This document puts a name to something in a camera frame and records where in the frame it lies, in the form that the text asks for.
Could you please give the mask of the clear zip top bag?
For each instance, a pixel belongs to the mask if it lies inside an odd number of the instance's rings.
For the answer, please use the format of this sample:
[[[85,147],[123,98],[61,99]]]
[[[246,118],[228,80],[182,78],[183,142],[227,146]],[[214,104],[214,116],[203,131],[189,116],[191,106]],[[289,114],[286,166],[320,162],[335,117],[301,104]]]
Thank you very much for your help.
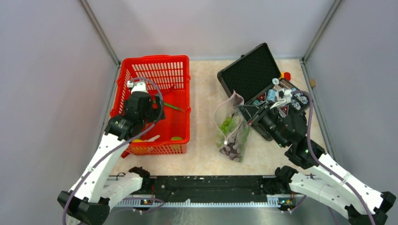
[[[240,163],[250,133],[250,127],[238,109],[244,103],[244,98],[234,91],[214,112],[214,140],[219,152]]]

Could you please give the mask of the yellow toy fruit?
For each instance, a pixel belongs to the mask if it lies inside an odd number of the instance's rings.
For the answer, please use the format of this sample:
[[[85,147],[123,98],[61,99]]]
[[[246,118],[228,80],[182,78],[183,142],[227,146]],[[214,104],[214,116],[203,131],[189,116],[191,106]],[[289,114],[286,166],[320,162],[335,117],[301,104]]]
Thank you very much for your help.
[[[144,141],[141,139],[135,139],[132,141],[132,143],[142,143],[142,142],[144,142]]]

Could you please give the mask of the red grape bunch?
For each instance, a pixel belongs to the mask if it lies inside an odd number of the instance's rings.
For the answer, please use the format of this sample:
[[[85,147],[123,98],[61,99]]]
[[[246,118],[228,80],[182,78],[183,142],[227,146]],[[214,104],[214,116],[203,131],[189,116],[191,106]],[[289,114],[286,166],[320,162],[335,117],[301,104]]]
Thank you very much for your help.
[[[243,160],[244,150],[241,145],[230,142],[219,149],[219,152],[226,155],[230,160],[241,162]]]

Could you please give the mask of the green leafy vegetable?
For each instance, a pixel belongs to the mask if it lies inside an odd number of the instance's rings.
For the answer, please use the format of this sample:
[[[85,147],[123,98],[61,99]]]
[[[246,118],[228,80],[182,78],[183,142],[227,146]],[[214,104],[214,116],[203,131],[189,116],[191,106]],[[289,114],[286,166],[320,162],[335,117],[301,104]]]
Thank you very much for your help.
[[[237,150],[239,154],[243,154],[245,150],[245,146],[247,143],[247,139],[250,133],[250,127],[249,126],[242,126],[239,129],[239,133],[237,135]]]

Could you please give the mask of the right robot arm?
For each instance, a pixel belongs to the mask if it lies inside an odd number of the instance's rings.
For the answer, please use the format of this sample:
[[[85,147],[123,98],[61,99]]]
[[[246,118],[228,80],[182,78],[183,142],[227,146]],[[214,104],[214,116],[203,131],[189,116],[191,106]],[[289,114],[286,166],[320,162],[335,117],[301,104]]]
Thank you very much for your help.
[[[266,105],[239,105],[248,125],[263,131],[286,148],[285,156],[296,166],[315,175],[313,180],[284,166],[276,170],[275,187],[281,193],[304,194],[334,209],[352,225],[383,225],[396,197],[364,184],[345,170],[307,134],[303,113],[282,111]]]

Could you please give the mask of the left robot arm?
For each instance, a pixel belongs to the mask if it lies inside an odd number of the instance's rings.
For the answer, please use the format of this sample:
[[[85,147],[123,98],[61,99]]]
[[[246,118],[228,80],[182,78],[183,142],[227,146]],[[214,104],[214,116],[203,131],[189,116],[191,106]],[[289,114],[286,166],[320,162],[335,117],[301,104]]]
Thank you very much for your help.
[[[105,183],[120,155],[129,144],[148,133],[165,119],[163,95],[133,91],[122,111],[111,117],[100,144],[83,174],[57,201],[63,208],[61,223],[72,219],[79,225],[102,225],[111,210],[133,191],[144,194],[151,182],[137,172],[128,172],[121,180],[106,187]]]

